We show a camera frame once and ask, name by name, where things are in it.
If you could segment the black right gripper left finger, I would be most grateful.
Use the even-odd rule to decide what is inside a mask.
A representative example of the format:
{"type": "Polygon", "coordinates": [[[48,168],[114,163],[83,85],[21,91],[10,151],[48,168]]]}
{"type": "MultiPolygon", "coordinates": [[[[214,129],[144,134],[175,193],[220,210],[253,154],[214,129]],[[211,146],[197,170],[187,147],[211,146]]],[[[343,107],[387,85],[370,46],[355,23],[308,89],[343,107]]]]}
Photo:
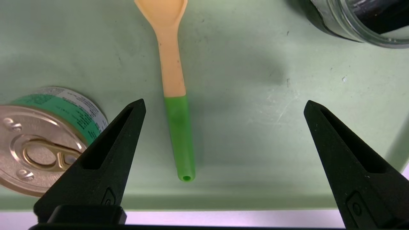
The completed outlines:
{"type": "Polygon", "coordinates": [[[121,201],[146,115],[128,104],[35,203],[39,224],[124,224],[121,201]]]}

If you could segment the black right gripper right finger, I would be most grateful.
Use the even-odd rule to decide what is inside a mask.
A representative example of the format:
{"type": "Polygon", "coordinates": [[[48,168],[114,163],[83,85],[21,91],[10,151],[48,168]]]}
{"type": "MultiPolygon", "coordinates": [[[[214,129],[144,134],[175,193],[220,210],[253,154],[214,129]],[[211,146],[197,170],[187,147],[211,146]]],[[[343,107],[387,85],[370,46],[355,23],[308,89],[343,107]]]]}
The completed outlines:
{"type": "Polygon", "coordinates": [[[304,117],[348,229],[407,229],[409,183],[323,105],[309,100],[304,117]]]}

